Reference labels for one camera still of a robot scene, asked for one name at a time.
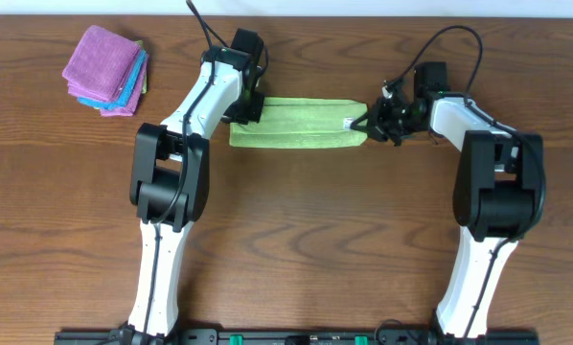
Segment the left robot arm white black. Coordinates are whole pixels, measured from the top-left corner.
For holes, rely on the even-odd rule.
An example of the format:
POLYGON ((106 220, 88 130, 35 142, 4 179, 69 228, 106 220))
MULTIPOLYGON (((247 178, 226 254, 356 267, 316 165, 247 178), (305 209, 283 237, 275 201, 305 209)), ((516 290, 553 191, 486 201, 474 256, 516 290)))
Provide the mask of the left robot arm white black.
POLYGON ((260 121, 264 94, 257 86, 266 54, 261 37, 246 29, 227 46, 211 45, 182 104, 160 124, 138 129, 129 198, 140 220, 142 258, 134 306, 113 341, 174 339, 185 242, 209 196, 210 139, 220 123, 260 121))

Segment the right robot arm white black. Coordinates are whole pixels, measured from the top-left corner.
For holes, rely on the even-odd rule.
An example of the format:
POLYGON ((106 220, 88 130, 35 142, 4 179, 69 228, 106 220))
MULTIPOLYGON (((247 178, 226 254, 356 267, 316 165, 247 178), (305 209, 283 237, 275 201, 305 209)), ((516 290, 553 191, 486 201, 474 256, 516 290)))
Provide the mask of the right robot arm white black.
POLYGON ((452 195, 459 246, 447 291, 429 328, 378 330, 378 341, 539 343, 533 331, 491 331, 487 317, 504 265, 541 217, 545 192, 541 137, 500 124, 466 93, 451 91, 443 62, 415 67, 412 99, 401 86, 401 80, 386 83, 376 103, 348 127, 396 146, 415 132, 429 131, 459 151, 452 195))

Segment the green microfiber cloth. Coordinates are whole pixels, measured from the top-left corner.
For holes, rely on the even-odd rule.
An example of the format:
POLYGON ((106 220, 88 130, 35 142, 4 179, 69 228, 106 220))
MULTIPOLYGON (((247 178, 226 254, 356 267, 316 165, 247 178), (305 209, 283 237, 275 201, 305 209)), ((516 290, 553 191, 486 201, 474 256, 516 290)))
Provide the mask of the green microfiber cloth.
POLYGON ((337 149, 366 139, 350 124, 367 111, 353 100, 267 97, 258 123, 230 126, 229 144, 251 149, 337 149))

